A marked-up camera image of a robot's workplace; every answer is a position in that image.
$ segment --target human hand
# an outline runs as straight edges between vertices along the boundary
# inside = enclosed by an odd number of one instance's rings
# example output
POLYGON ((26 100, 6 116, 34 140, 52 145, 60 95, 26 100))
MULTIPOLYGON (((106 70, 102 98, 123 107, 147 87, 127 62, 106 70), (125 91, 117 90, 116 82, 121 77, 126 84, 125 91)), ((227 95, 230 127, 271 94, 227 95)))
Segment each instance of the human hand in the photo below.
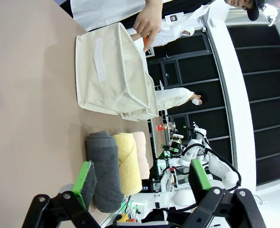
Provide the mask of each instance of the human hand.
POLYGON ((146 52, 154 42, 162 23, 162 0, 146 0, 144 9, 135 20, 134 29, 141 37, 149 34, 148 41, 143 51, 146 52))

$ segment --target table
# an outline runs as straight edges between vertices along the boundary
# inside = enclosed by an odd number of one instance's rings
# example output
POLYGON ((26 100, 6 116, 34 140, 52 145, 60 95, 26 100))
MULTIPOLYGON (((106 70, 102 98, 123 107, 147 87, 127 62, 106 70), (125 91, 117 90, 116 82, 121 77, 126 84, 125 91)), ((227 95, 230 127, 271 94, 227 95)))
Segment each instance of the table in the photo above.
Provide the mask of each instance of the table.
POLYGON ((163 123, 163 119, 160 116, 151 119, 150 123, 151 123, 153 140, 154 140, 154 151, 155 151, 156 158, 158 158, 164 150, 161 148, 161 144, 167 145, 165 139, 166 130, 162 130, 162 131, 157 130, 157 126, 163 123))
POLYGON ((77 105, 75 38, 84 33, 52 0, 0 1, 0 228, 20 228, 36 194, 74 182, 90 133, 143 131, 153 165, 147 121, 77 105))

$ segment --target red object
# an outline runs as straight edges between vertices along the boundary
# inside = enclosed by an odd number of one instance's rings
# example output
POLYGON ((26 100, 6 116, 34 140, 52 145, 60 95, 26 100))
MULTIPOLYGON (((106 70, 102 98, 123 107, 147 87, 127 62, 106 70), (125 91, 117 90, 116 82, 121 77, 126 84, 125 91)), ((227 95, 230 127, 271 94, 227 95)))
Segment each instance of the red object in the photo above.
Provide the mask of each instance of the red object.
POLYGON ((157 130, 158 131, 162 131, 162 130, 165 130, 165 129, 167 129, 167 125, 165 123, 157 125, 157 130))

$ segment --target pink rolled towel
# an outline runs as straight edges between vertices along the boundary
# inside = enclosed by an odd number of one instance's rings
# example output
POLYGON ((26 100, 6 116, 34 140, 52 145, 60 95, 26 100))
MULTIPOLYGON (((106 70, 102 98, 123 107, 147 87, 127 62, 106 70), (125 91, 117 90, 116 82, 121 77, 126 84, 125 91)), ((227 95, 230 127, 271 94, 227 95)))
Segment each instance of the pink rolled towel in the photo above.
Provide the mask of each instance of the pink rolled towel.
POLYGON ((144 132, 132 133, 136 144, 136 153, 138 156, 139 170, 141 179, 149 179, 149 164, 146 158, 146 139, 144 132))

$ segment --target black wall panel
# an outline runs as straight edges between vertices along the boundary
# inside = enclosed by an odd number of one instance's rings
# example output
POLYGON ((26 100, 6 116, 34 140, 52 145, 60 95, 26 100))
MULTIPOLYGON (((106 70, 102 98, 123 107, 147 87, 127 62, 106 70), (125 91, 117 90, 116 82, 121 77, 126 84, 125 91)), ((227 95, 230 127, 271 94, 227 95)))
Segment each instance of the black wall panel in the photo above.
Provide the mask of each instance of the black wall panel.
POLYGON ((199 127, 207 131, 208 139, 230 135, 225 109, 190 114, 188 118, 190 123, 195 121, 199 127))
POLYGON ((228 30, 235 48, 280 45, 275 26, 234 26, 228 30))
POLYGON ((280 69, 280 47, 236 50, 243 73, 280 69))
POLYGON ((165 72, 167 74, 167 83, 168 85, 176 85, 179 84, 178 74, 177 74, 177 66, 175 62, 170 62, 164 64, 165 72))
POLYGON ((280 155, 256 161, 257 185, 280 179, 280 155))
POLYGON ((280 71, 243 78, 250 101, 280 96, 280 71))
POLYGON ((224 99, 220 81, 189 85, 185 86, 185 88, 195 93, 204 91, 208 96, 208 102, 204 105, 194 105, 191 101, 189 101, 181 106, 168 109, 167 111, 169 115, 224 106, 224 99))
POLYGON ((212 149, 216 151, 216 153, 220 154, 223 158, 225 158, 229 163, 232 164, 232 150, 230 138, 210 141, 210 145, 212 149))
POLYGON ((179 59, 183 83, 219 78, 213 55, 179 59))
POLYGON ((160 85, 160 80, 162 81, 162 83, 164 85, 161 64, 148 65, 148 73, 149 73, 150 77, 154 80, 155 86, 160 85))
POLYGON ((280 124, 280 99, 251 104, 254 130, 280 124))
POLYGON ((166 55, 173 56, 202 50, 206 50, 203 36, 180 38, 164 46, 154 47, 155 56, 148 58, 147 62, 149 62, 149 60, 166 57, 166 55))
POLYGON ((262 158, 280 152, 280 127, 256 132, 254 137, 256 158, 262 158))
POLYGON ((183 126, 187 125, 185 116, 174 118, 174 123, 176 125, 176 129, 178 130, 178 134, 181 134, 181 135, 184 136, 182 141, 187 140, 187 138, 188 138, 188 131, 183 128, 183 126))

